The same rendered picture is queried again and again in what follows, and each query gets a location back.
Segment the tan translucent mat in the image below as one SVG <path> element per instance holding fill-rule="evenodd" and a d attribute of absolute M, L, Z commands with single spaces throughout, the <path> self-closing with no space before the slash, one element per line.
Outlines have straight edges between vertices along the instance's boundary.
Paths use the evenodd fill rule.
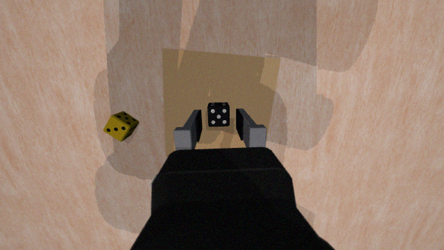
<path fill-rule="evenodd" d="M 202 132 L 195 149 L 244 148 L 236 109 L 268 128 L 280 68 L 279 58 L 162 48 L 166 157 L 175 151 L 173 131 L 201 110 Z M 229 126 L 208 126 L 208 103 L 227 102 Z"/>

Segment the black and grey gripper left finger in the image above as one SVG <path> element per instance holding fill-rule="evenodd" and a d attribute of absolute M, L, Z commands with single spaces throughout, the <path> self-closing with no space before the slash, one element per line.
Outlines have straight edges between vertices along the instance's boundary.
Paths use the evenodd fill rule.
<path fill-rule="evenodd" d="M 201 110 L 194 110 L 183 127 L 173 131 L 175 148 L 177 150 L 195 149 L 202 132 Z"/>

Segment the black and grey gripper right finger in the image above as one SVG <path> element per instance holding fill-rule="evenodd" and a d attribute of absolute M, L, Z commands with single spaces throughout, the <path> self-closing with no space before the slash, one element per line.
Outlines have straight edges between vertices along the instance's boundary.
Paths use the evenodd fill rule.
<path fill-rule="evenodd" d="M 266 147 L 267 128 L 257 125 L 243 108 L 236 109 L 236 129 L 246 147 Z"/>

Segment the yellow die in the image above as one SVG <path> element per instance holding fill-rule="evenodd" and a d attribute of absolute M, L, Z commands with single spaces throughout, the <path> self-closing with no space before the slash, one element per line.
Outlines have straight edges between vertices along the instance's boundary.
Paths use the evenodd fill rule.
<path fill-rule="evenodd" d="M 122 111 L 111 115 L 103 131 L 122 142 L 133 134 L 138 124 L 138 120 Z"/>

